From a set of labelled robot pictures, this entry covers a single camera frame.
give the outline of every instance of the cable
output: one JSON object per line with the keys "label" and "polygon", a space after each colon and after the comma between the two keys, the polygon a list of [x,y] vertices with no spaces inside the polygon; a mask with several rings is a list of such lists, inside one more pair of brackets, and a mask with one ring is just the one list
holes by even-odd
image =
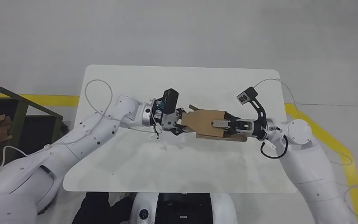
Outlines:
{"label": "cable", "polygon": [[336,152],[334,150],[332,150],[332,152],[335,152],[336,154],[340,154],[340,155],[346,157],[347,159],[349,159],[350,162],[348,164],[339,164],[338,162],[333,162],[332,160],[329,160],[331,163],[337,164],[337,165],[342,165],[342,166],[349,166],[350,164],[353,164],[353,160],[349,156],[347,156],[346,154],[343,154],[342,152]]}
{"label": "cable", "polygon": [[286,142],[286,146],[285,146],[284,152],[283,152],[280,156],[269,156],[269,155],[265,154],[265,153],[263,152],[263,146],[265,145],[264,142],[262,143],[261,148],[260,148],[261,153],[262,153],[264,156],[266,156],[267,158],[272,158],[272,159],[282,158],[282,157],[287,153],[287,149],[288,149],[288,147],[289,147],[289,141],[287,140],[286,135],[284,135],[284,139],[285,139],[285,142]]}
{"label": "cable", "polygon": [[295,105],[297,114],[298,114],[298,116],[302,119],[301,114],[300,114],[299,110],[297,109],[297,104],[296,104],[295,98],[293,97],[293,94],[292,94],[290,88],[289,88],[286,84],[284,84],[283,82],[281,82],[279,79],[277,79],[277,78],[267,78],[267,79],[265,79],[265,80],[260,81],[260,82],[259,82],[258,84],[256,84],[253,88],[256,88],[256,86],[258,86],[260,83],[265,82],[265,81],[267,81],[267,80],[274,80],[274,81],[280,82],[281,84],[283,84],[284,86],[286,86],[286,88],[287,88],[288,91],[290,92],[291,97],[292,97],[292,99],[293,99],[293,104]]}
{"label": "cable", "polygon": [[1,162],[0,168],[2,168],[4,166],[4,164],[5,164],[5,156],[6,156],[6,149],[7,148],[12,148],[13,150],[18,151],[19,153],[23,154],[24,156],[31,156],[33,154],[37,154],[37,153],[42,152],[44,150],[44,149],[41,149],[41,150],[39,150],[37,152],[34,152],[32,154],[26,154],[22,150],[19,150],[18,148],[14,147],[14,146],[4,146],[4,149],[2,151],[2,162]]}
{"label": "cable", "polygon": [[350,186],[350,187],[343,193],[343,200],[345,201],[345,204],[347,205],[348,209],[349,209],[355,216],[358,216],[358,214],[355,213],[355,212],[353,211],[353,209],[348,205],[348,202],[347,202],[347,200],[346,200],[346,194],[347,194],[351,189],[357,188],[357,187],[358,187],[358,185],[352,185],[352,186]]}

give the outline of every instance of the table top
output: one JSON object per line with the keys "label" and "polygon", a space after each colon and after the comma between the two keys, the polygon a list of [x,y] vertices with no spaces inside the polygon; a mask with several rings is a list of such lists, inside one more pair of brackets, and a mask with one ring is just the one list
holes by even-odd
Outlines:
{"label": "table top", "polygon": [[[84,75],[76,124],[93,113],[84,87],[94,79],[110,84],[113,102],[119,95],[149,102],[174,88],[179,92],[177,107],[186,111],[192,104],[256,119],[254,108],[241,105],[236,96],[261,80],[279,77],[268,69],[91,65]],[[267,117],[285,121],[281,85],[267,81],[256,90]],[[103,83],[92,83],[87,92],[94,107],[104,109],[109,103],[110,92]],[[230,142],[164,132],[156,139],[151,133],[122,129],[77,163],[63,185],[76,192],[294,193],[280,161],[261,155],[260,145],[255,138]]]}

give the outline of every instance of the yellow tape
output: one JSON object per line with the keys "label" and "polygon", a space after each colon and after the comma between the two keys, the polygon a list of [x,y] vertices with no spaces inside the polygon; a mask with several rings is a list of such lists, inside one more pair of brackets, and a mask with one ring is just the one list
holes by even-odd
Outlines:
{"label": "yellow tape", "polygon": [[[293,118],[299,118],[299,115],[296,111],[296,108],[293,104],[285,104],[286,112],[291,115]],[[341,142],[335,139],[331,134],[329,134],[326,130],[324,130],[321,126],[319,126],[316,122],[314,122],[310,117],[305,115],[302,111],[299,111],[302,119],[309,123],[312,128],[313,134],[322,142],[324,142],[329,148],[336,152],[343,153],[344,155],[348,156],[353,163],[348,166],[343,166],[347,183],[349,186],[358,185],[358,172],[356,168],[356,164],[354,162],[352,152]],[[347,159],[345,156],[340,155],[343,164],[349,164],[350,160]],[[350,191],[352,203],[354,207],[355,213],[358,213],[358,189],[353,188]]]}
{"label": "yellow tape", "polygon": [[79,96],[54,96],[54,95],[30,95],[21,94],[20,96],[31,100],[42,106],[78,106]]}
{"label": "yellow tape", "polygon": [[[54,95],[29,95],[24,94],[21,95],[28,100],[31,100],[37,104],[42,106],[78,106],[79,96],[54,96]],[[0,94],[0,97],[7,97],[4,94]],[[286,112],[291,115],[293,118],[299,118],[299,115],[296,111],[296,108],[293,104],[285,104]],[[309,123],[312,127],[313,134],[322,142],[324,142],[328,147],[333,149],[336,152],[340,152],[348,156],[353,163],[344,166],[344,171],[347,178],[347,183],[349,186],[358,185],[358,172],[356,169],[356,165],[354,163],[354,158],[352,152],[344,146],[341,142],[339,142],[335,137],[329,134],[326,130],[320,127],[316,122],[314,122],[310,117],[305,115],[302,111],[300,111],[302,119]],[[350,161],[341,155],[341,160],[343,164],[348,164]],[[351,198],[354,207],[354,211],[358,213],[358,189],[351,190]]]}

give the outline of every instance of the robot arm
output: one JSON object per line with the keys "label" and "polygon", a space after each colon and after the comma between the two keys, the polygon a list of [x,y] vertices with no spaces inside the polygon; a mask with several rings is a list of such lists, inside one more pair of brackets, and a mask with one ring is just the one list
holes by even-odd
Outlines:
{"label": "robot arm", "polygon": [[151,104],[120,96],[106,114],[92,114],[52,145],[4,166],[0,223],[35,223],[37,213],[53,200],[71,167],[110,140],[119,127],[150,126],[151,108]]}
{"label": "robot arm", "polygon": [[[227,116],[227,133],[239,133],[263,141],[261,152],[266,157],[278,158],[291,182],[304,197],[317,224],[353,224],[356,217],[350,212],[338,193],[333,169],[327,155],[312,135],[309,124],[301,119],[278,123],[267,119],[265,110],[256,100],[257,92],[250,87],[237,99],[241,104],[250,102],[258,113],[257,120],[242,120]],[[263,152],[264,145],[275,149],[277,157]],[[300,147],[292,150],[289,145]]]}

